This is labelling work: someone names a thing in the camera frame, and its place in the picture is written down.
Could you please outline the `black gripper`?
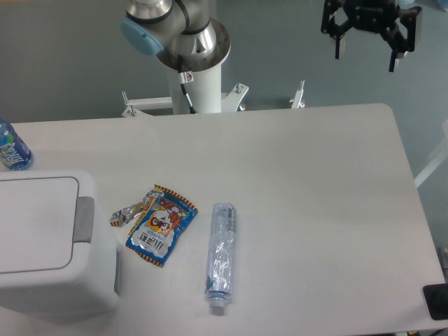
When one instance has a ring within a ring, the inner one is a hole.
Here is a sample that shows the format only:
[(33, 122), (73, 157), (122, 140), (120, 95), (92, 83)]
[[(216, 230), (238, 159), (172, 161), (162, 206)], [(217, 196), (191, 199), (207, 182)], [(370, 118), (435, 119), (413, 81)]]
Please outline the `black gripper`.
[[(336, 23), (342, 9), (346, 19)], [(321, 32), (335, 42), (335, 59), (345, 51), (345, 34), (352, 28), (380, 34), (391, 49), (389, 72), (394, 72), (398, 61), (414, 52), (421, 37), (423, 8), (401, 8), (397, 1), (324, 1)]]

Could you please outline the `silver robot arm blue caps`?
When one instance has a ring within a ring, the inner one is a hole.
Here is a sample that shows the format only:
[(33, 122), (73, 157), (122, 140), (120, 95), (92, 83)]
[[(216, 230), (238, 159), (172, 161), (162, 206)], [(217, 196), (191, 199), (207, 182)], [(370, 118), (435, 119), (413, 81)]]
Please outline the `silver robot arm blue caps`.
[[(335, 42), (336, 59), (349, 30), (380, 35), (391, 49), (388, 70), (394, 71), (417, 46), (422, 12), (397, 1), (325, 1), (321, 32)], [(230, 51), (227, 31), (211, 18), (208, 1), (126, 1), (125, 14), (120, 30), (127, 41), (177, 71), (209, 69)]]

